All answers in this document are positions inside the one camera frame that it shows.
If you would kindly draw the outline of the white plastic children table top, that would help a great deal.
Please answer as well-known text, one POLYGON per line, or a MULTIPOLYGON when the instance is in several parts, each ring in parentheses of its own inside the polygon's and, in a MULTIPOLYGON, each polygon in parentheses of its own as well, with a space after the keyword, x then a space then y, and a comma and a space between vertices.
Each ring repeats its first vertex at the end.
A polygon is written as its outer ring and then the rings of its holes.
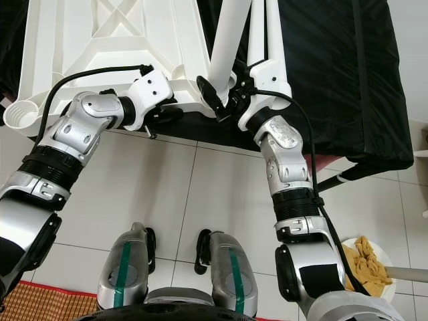
POLYGON ((138 77, 128 67, 141 64, 168 77, 181 110, 214 117, 196 85, 210 65, 197 0, 29 0, 17 98, 3 121, 34 136, 58 80, 95 68, 124 68, 68 82, 56 94, 49 119, 79 92, 125 91, 138 77))

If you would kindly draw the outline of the black cloth table cover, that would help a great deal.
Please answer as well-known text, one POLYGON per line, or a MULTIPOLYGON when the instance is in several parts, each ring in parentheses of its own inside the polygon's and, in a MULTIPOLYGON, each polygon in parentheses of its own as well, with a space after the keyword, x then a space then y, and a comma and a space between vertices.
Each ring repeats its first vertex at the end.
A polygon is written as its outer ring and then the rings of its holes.
MULTIPOLYGON (((29 0, 1 0, 0 89, 15 101, 29 0)), ((399 55, 386 0, 282 0, 288 80, 307 109, 317 156, 383 169, 413 165, 399 55)), ((156 134, 257 152, 247 132, 198 112, 156 134)))

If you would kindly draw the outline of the silver left robot leg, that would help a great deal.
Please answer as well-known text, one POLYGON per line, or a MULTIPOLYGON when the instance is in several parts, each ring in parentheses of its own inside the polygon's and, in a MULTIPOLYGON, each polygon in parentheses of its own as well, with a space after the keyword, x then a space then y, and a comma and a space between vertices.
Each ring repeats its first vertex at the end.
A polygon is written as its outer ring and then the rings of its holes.
POLYGON ((141 304, 148 294, 148 276, 156 268, 156 235, 152 227, 135 222, 114 241, 100 274, 100 309, 141 304))

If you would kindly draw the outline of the silver robot leg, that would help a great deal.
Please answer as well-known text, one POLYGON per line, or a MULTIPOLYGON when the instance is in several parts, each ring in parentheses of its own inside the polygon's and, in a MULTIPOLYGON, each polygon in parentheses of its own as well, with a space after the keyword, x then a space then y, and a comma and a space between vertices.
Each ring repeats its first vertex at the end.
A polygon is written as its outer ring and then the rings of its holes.
POLYGON ((196 244, 195 273, 211 270, 215 306, 257 317, 259 288, 238 240, 222 231, 203 229, 196 244))
POLYGON ((148 294, 148 276, 156 268, 156 235, 152 227, 135 222, 114 241, 100 274, 100 309, 141 304, 148 294))

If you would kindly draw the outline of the silver right robot leg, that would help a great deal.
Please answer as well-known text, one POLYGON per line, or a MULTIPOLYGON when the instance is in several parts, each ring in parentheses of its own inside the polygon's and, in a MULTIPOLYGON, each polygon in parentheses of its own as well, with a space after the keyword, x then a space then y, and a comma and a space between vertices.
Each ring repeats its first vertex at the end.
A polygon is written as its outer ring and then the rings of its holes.
POLYGON ((257 317, 259 288, 238 240, 222 231, 203 229, 196 244, 195 273, 211 270, 215 306, 257 317))

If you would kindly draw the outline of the black robot waist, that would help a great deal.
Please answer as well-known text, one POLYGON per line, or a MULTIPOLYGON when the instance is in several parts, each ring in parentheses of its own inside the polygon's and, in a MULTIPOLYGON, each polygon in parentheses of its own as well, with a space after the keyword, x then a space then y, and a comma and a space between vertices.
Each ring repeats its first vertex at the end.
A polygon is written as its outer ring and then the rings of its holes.
POLYGON ((196 288, 167 287, 103 308, 78 321, 282 321, 256 316, 257 296, 208 294, 196 288))

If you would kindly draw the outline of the grey pole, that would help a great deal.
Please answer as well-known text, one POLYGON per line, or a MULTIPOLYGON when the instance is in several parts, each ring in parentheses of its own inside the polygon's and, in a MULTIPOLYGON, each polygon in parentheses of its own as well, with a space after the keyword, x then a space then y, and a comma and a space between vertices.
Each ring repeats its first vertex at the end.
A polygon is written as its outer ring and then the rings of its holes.
POLYGON ((389 278, 413 282, 428 282, 428 270, 426 269, 386 266, 385 270, 389 278))

